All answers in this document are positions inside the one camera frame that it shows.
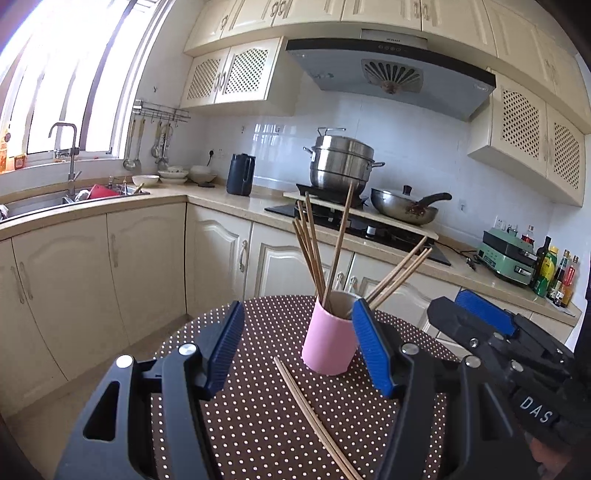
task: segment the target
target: black kettle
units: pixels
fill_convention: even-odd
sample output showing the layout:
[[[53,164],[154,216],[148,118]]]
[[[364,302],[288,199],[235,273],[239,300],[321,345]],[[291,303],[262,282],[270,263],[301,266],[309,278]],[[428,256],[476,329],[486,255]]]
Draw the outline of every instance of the black kettle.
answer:
[[[245,153],[232,155],[226,191],[232,195],[248,197],[252,190],[255,174],[255,157]]]

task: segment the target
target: floor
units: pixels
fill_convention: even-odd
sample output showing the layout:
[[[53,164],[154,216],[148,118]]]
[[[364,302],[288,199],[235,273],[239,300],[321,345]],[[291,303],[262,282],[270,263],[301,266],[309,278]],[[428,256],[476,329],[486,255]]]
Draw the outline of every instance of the floor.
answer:
[[[137,360],[150,359],[163,340],[187,320],[179,319],[168,328],[152,334],[126,349]],[[6,419],[8,428],[32,465],[45,477],[54,477],[61,453],[66,447],[72,427],[112,361],[77,378],[71,391],[55,398],[41,399],[23,411]]]

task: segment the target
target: faucet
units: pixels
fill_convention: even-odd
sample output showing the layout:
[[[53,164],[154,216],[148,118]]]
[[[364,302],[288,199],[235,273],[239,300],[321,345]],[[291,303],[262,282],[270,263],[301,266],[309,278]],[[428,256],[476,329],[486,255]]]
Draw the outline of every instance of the faucet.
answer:
[[[72,127],[74,129],[74,138],[72,139],[72,148],[70,149],[70,173],[68,174],[68,197],[74,200],[76,197],[74,182],[82,173],[81,171],[74,173],[74,159],[76,158],[76,155],[80,153],[80,149],[76,148],[76,136],[78,135],[78,129],[74,124],[69,124],[67,122],[56,122],[49,129],[48,138],[51,138],[51,134],[53,133],[53,129],[55,127]]]

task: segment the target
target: polka dot tablecloth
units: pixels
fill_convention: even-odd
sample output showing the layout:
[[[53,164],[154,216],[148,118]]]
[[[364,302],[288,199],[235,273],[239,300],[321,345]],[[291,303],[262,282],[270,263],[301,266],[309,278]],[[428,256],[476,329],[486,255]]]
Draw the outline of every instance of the polka dot tablecloth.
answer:
[[[224,318],[228,306],[202,315],[165,341],[156,358],[192,342],[200,329]],[[317,374],[304,365],[301,348],[314,298],[263,297],[244,302],[242,341],[224,389],[208,403],[203,416],[225,479],[346,479],[301,413],[273,357],[279,356],[324,426],[363,478],[374,477],[398,403],[374,388],[359,352],[347,372]],[[457,360],[444,346],[409,323],[383,312],[376,318],[394,325],[402,338],[438,358]],[[173,479],[167,464],[162,397],[152,398],[154,450],[160,478]],[[431,451],[424,478],[436,478],[444,429],[445,397],[434,399]]]

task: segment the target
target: gas stove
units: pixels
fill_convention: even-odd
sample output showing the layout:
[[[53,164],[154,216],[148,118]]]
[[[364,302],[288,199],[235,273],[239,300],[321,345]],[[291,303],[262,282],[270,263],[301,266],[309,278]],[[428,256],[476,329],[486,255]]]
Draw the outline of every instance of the gas stove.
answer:
[[[298,185],[300,193],[304,195],[306,192],[311,195],[318,196],[319,198],[344,205],[346,195],[342,195],[339,192],[329,192],[327,197],[326,191],[315,189],[314,187],[307,187]],[[357,197],[353,200],[354,207],[362,209],[365,200],[367,198]],[[290,218],[299,218],[299,212],[297,209],[296,202],[288,203],[286,205],[278,205],[276,207],[267,207],[265,210],[268,212],[279,213]],[[339,230],[340,222],[343,217],[343,213],[331,209],[329,207],[312,205],[312,214],[314,216],[314,223],[316,225],[324,226],[332,230]],[[361,217],[349,217],[346,233],[349,235],[356,236],[358,238],[364,238],[372,242],[376,242],[386,247],[396,248],[405,252],[410,252],[423,237],[419,233],[410,232],[402,228],[387,225],[386,223],[377,222],[372,219],[366,219]],[[442,253],[439,247],[436,245],[435,240],[428,238],[425,243],[426,247],[431,247],[433,251],[429,255],[429,259],[443,265],[451,266],[451,262]]]

